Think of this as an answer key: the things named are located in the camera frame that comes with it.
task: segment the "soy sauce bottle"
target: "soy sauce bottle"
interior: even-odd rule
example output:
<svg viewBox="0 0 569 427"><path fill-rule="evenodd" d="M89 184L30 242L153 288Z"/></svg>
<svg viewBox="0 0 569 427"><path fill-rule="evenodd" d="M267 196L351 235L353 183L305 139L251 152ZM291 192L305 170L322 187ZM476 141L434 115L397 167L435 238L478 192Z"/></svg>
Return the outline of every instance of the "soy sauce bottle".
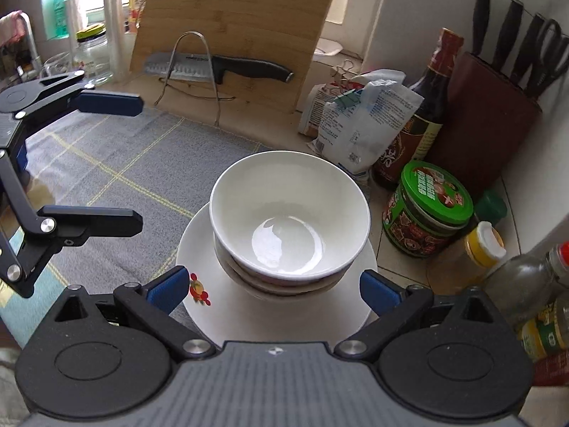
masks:
<svg viewBox="0 0 569 427"><path fill-rule="evenodd" d="M443 125L448 83L463 43L464 39L456 33L441 30L439 43L425 74L410 87L423 96L422 104L373 165L372 174L379 185L394 190L405 164L412 159L423 160L427 155Z"/></svg>

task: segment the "white bowl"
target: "white bowl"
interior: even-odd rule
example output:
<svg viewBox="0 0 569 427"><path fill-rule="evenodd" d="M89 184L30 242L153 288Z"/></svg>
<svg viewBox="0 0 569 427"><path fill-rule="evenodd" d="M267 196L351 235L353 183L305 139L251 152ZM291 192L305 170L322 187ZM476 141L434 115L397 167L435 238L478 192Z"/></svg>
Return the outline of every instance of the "white bowl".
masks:
<svg viewBox="0 0 569 427"><path fill-rule="evenodd" d="M293 295L274 294L271 291L266 291L266 290L259 289L259 288L255 287L249 281L247 281L244 277L242 277L240 274L238 274L234 270L234 268L232 268L232 265L230 264L230 262L226 262L224 260L224 256L222 254L220 254L218 251L219 248L223 248L223 247L221 247L221 245L219 243L214 243L213 249L215 251L217 261L219 262L220 267L223 269L223 271L225 271L227 276L229 276L229 278L231 278L231 280L233 282L235 282L240 287L242 287L250 295L252 295L258 299L268 301L268 302L281 302L282 303L282 302L296 302L296 301L300 301L300 300L305 300L307 298L311 298L311 297L314 297L316 295L320 295L320 294L330 290L341 279L341 277L340 277L337 281L331 282L330 284L326 285L323 288L311 290L311 291L304 292L301 294L293 294Z"/></svg>
<svg viewBox="0 0 569 427"><path fill-rule="evenodd" d="M257 290L262 292L266 292L272 295L281 295L281 296L293 296L293 295L302 295L307 292L314 292L321 290L322 292L329 290L333 287L346 272L346 270L342 270L338 273L331 274L330 276L326 276L322 279L317 279L315 281L311 281L308 284L298 284L295 281L283 281L287 285L277 285L272 282L267 282L264 279L272 279L268 278L267 276L263 276L261 274L251 275L249 270L245 270L241 268L235 259L227 252L223 245L219 242L215 234L213 235L213 248L215 250L216 257L220 262L221 267L227 272L226 267L231 268L231 273L229 274L232 277L232 273L236 273L239 277L245 281L247 284L251 285Z"/></svg>
<svg viewBox="0 0 569 427"><path fill-rule="evenodd" d="M261 152L234 163L209 202L221 245L270 278L311 281L337 273L368 239L368 203L355 182L301 152Z"/></svg>

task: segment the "plastic wrap roll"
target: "plastic wrap roll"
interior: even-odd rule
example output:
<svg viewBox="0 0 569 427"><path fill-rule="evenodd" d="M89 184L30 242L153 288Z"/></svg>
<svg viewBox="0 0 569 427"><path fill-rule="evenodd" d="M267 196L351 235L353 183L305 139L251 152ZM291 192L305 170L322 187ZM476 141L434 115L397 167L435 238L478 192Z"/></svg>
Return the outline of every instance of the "plastic wrap roll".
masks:
<svg viewBox="0 0 569 427"><path fill-rule="evenodd" d="M126 50L124 45L124 14L122 0L103 0L105 8L105 28L109 47L113 78L123 80L127 73Z"/></svg>
<svg viewBox="0 0 569 427"><path fill-rule="evenodd" d="M65 0L65 23L69 33L69 52L73 59L78 46L76 33L85 28L85 17L79 0Z"/></svg>

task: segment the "knife block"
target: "knife block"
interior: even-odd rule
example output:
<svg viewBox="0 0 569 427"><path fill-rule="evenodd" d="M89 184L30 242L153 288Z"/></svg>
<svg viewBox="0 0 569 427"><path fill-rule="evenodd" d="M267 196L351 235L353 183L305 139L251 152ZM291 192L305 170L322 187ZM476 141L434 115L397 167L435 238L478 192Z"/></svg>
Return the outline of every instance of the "knife block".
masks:
<svg viewBox="0 0 569 427"><path fill-rule="evenodd" d="M537 102L507 77L465 53L448 87L443 127L425 160L458 178L477 200L494 184L541 115Z"/></svg>

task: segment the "wooden cutting board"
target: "wooden cutting board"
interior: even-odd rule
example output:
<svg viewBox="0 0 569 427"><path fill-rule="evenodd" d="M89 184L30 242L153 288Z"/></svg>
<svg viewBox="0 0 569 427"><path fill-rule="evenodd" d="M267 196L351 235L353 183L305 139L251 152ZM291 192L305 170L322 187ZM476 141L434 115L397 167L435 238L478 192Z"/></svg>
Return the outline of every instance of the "wooden cutting board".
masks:
<svg viewBox="0 0 569 427"><path fill-rule="evenodd" d="M219 87L222 93L293 112L331 1L147 0L130 70L141 72L148 55L170 53L183 32L198 31L212 54L265 59L295 74L285 84L227 72ZM205 53L205 49L199 38L187 36L178 52Z"/></svg>

